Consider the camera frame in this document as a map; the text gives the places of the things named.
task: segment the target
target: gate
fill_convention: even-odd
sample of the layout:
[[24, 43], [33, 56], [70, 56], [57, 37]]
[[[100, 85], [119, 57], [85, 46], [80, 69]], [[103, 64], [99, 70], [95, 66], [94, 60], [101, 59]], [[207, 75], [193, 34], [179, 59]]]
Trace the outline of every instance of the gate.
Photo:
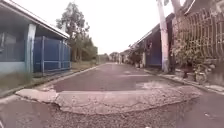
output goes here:
[[35, 38], [33, 57], [34, 73], [70, 69], [70, 47], [61, 40]]

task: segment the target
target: roof eave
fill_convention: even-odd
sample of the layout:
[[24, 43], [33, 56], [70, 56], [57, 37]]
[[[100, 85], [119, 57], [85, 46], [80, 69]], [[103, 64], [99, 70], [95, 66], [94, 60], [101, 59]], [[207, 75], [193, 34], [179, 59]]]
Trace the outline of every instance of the roof eave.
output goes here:
[[0, 5], [10, 9], [11, 11], [29, 19], [30, 21], [41, 25], [42, 27], [58, 34], [59, 36], [68, 39], [70, 36], [66, 33], [63, 32], [62, 30], [48, 24], [46, 21], [44, 21], [43, 19], [41, 19], [40, 17], [36, 16], [35, 14], [33, 14], [32, 12], [26, 10], [25, 8], [19, 6], [18, 4], [14, 3], [11, 0], [0, 0]]

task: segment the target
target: window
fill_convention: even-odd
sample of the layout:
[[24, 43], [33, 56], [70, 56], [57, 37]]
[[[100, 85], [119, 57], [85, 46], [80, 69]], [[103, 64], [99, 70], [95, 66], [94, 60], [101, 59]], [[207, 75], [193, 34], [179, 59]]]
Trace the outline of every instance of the window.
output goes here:
[[5, 45], [15, 44], [16, 38], [7, 33], [0, 33], [0, 52], [4, 50]]
[[5, 40], [5, 34], [4, 33], [0, 33], [0, 52], [3, 51], [4, 40]]

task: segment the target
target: metal railing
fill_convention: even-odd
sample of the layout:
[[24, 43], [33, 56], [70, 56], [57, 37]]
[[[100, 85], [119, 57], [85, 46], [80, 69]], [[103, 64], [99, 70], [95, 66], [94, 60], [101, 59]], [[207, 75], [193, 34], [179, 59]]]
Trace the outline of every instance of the metal railing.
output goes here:
[[224, 13], [202, 9], [173, 22], [174, 43], [188, 41], [187, 48], [199, 50], [203, 59], [224, 59]]

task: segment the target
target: metal fence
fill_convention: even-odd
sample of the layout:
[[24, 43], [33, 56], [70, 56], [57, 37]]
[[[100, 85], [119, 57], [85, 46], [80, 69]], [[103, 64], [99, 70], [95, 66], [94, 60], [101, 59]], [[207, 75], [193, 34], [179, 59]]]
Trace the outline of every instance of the metal fence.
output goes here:
[[34, 72], [55, 72], [70, 69], [70, 47], [60, 40], [35, 38]]
[[189, 49], [199, 50], [204, 59], [224, 59], [224, 13], [202, 9], [173, 22], [174, 43], [188, 40]]

